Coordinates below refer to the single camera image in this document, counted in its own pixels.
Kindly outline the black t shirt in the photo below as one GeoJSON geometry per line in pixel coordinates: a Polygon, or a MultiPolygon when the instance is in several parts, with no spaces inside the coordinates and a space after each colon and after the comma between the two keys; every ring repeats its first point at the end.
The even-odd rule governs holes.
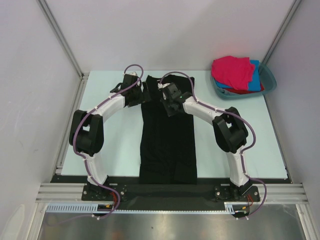
{"type": "Polygon", "coordinates": [[[158,89],[160,78],[148,76],[151,100],[141,104],[140,184],[195,185],[198,181],[194,118],[168,116],[158,89]]]}

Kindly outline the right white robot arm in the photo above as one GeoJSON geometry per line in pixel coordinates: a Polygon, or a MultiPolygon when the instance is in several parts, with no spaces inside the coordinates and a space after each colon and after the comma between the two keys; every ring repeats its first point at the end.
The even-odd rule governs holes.
{"type": "Polygon", "coordinates": [[[213,127],[215,141],[225,152],[230,179],[230,195],[242,201],[249,194],[252,182],[246,173],[243,150],[249,135],[236,108],[220,109],[201,102],[191,92],[182,92],[175,83],[158,84],[161,102],[168,116],[185,113],[197,117],[213,127]]]}

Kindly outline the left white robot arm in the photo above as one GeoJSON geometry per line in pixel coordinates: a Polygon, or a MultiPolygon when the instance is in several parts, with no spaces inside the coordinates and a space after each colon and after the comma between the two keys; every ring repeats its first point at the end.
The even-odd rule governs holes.
{"type": "Polygon", "coordinates": [[[69,144],[76,155],[82,157],[87,172],[83,188],[83,201],[104,201],[115,190],[110,187],[109,176],[100,151],[104,145],[104,123],[116,112],[143,103],[142,81],[136,72],[125,73],[123,81],[110,91],[109,96],[90,111],[73,113],[69,144]]]}

